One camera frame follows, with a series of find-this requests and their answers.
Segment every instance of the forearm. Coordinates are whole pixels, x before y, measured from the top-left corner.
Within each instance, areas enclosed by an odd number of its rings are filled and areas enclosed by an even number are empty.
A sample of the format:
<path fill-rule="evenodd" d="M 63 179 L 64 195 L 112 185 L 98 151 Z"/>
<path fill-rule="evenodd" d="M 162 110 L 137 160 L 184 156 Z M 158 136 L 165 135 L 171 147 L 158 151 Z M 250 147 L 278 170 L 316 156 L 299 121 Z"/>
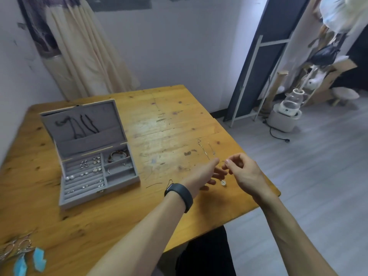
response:
<path fill-rule="evenodd" d="M 99 260 L 88 276 L 151 275 L 185 209 L 181 197 L 169 192 L 162 203 Z"/>
<path fill-rule="evenodd" d="M 276 195 L 267 195 L 260 206 L 289 276 L 337 276 Z"/>

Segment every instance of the transparent water tank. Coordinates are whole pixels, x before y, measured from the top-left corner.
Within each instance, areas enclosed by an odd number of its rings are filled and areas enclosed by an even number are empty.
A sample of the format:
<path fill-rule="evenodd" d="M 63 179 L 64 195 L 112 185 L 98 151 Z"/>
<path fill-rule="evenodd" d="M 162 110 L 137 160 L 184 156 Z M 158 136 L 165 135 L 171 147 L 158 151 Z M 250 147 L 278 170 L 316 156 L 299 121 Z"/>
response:
<path fill-rule="evenodd" d="M 283 100 L 278 107 L 278 111 L 288 116 L 295 116 L 303 102 L 305 92 L 300 89 L 294 89 L 286 98 Z"/>

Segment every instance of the beige curtain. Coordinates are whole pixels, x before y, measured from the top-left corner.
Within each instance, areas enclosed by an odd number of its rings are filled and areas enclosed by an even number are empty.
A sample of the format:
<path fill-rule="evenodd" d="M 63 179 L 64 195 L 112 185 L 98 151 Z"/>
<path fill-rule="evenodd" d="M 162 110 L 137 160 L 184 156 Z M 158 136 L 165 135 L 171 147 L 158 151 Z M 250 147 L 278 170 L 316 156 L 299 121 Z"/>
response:
<path fill-rule="evenodd" d="M 139 86 L 85 0 L 80 0 L 80 6 L 45 10 L 62 55 L 44 63 L 66 99 L 127 92 Z"/>

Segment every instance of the person's right hand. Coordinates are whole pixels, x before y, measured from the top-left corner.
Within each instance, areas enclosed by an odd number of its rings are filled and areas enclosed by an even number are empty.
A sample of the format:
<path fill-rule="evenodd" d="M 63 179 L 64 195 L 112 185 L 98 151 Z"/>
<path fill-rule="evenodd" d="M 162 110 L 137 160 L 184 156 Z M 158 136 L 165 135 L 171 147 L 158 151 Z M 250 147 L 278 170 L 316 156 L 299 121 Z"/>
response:
<path fill-rule="evenodd" d="M 272 193 L 257 163 L 244 153 L 230 156 L 222 169 L 228 169 L 229 174 L 234 174 L 240 188 L 256 200 Z"/>

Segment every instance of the hand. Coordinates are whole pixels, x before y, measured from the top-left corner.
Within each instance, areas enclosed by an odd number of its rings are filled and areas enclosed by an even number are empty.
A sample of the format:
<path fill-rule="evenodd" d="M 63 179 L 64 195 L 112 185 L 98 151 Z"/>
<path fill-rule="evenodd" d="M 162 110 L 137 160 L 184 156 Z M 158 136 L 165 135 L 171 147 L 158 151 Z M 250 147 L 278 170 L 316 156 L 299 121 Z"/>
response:
<path fill-rule="evenodd" d="M 214 158 L 207 164 L 197 165 L 191 173 L 180 182 L 190 191 L 193 198 L 198 195 L 200 190 L 209 190 L 209 187 L 205 186 L 206 183 L 210 185 L 216 184 L 216 181 L 211 179 L 211 177 L 219 180 L 225 179 L 225 175 L 227 175 L 228 172 L 216 167 L 219 162 L 220 160 L 218 158 Z"/>
<path fill-rule="evenodd" d="M 222 169 L 229 169 L 229 174 L 234 174 L 240 188 L 256 200 L 272 193 L 260 167 L 244 153 L 230 156 L 225 160 Z"/>

